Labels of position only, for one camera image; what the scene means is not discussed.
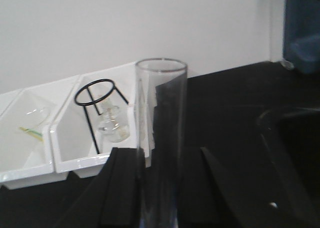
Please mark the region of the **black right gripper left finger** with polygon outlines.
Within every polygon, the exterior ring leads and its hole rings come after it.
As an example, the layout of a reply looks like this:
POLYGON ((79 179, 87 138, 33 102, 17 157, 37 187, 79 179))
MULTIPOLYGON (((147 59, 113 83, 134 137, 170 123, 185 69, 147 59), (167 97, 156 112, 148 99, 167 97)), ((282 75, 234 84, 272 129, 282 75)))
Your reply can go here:
POLYGON ((138 227, 137 152, 113 148, 100 173, 55 227, 138 227))

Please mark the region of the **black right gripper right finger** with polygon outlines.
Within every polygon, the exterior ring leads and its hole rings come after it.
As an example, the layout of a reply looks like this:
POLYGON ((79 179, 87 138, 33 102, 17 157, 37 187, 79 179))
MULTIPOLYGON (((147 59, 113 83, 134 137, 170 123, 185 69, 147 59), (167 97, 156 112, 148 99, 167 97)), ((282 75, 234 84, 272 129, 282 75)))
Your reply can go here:
POLYGON ((314 227, 280 183, 243 178, 205 147, 187 146, 177 202, 180 227, 314 227))

